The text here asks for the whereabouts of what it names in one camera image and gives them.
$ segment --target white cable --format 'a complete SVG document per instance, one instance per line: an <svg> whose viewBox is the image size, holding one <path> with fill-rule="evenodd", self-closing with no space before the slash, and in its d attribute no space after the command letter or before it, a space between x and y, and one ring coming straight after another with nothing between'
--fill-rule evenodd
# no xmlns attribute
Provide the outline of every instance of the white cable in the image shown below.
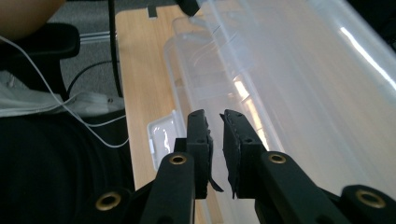
<svg viewBox="0 0 396 224"><path fill-rule="evenodd" d="M72 110L70 110L63 102L61 102L58 97L56 97L55 93L53 93L52 89L50 88L50 85L47 83L47 80L44 79L43 74L41 74L40 70L38 69L38 67L35 65L35 63L32 61L32 59L29 57L29 55L26 53L26 51L24 51L20 46L18 46L17 44L15 44L14 42L6 39L5 37L0 35L0 40L8 43L10 46L16 48L17 50L19 50L26 58L27 60L30 62L30 64L33 66L33 68L37 71L37 73L40 75L41 79L43 79L44 84L47 86L47 88L49 89L49 92L51 93L51 95L53 96L53 98L55 99L55 101L61 106L63 107L67 112L69 112L76 120L78 120L79 122L81 122L96 138L98 138L105 146L107 147L112 147L112 148L117 148L117 147L123 147L125 146L125 144L128 143L129 138L126 139L126 141L120 145L111 145L109 143L107 143L102 137L100 137L96 132L93 131L93 129L91 129L91 127L101 127L104 125L107 125L111 122L117 121L119 119L123 119L126 116L121 116L119 118L107 121L105 123L100 123L100 124L89 124L86 123L84 120L82 120L82 118L77 115L76 113L74 113Z"/></svg>

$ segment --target clear plastic box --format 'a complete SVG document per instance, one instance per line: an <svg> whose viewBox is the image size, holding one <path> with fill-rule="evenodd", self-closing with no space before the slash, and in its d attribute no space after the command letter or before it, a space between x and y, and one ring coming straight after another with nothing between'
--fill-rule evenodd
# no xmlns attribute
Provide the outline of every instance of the clear plastic box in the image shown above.
<svg viewBox="0 0 396 224"><path fill-rule="evenodd" d="M177 109L204 109L225 223L254 223L232 200L219 113L244 113L268 150L321 188L363 184L396 198L396 57L343 1L204 1L165 46Z"/></svg>

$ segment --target skin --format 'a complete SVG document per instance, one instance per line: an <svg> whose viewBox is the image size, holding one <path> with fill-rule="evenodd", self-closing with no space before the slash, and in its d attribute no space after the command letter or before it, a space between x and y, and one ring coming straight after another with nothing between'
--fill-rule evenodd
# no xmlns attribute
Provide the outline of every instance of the skin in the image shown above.
<svg viewBox="0 0 396 224"><path fill-rule="evenodd" d="M65 0L0 0L0 35L24 38L44 25Z"/></svg>

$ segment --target wooden table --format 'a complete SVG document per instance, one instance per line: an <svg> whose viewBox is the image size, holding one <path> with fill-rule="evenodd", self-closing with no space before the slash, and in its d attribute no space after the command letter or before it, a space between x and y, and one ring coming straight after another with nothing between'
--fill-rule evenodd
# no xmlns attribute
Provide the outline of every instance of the wooden table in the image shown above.
<svg viewBox="0 0 396 224"><path fill-rule="evenodd" d="M173 36L172 21L184 14L178 6L158 7L158 18L149 18L146 8L122 11L116 16L120 68L134 184L136 189L155 178L147 125L175 109L173 94L163 58L163 46ZM217 204L209 209L219 211ZM210 215L213 223L222 222L219 212ZM200 203L196 204L195 223L206 223Z"/></svg>

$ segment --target black pants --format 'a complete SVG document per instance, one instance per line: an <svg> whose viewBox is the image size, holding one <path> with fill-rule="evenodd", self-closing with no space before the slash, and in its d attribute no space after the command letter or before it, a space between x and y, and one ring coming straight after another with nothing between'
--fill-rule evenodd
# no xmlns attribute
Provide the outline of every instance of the black pants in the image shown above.
<svg viewBox="0 0 396 224"><path fill-rule="evenodd" d="M127 138L125 119L95 130L114 145ZM134 190L129 144L106 147L68 114L0 119L0 223L69 223L108 187Z"/></svg>

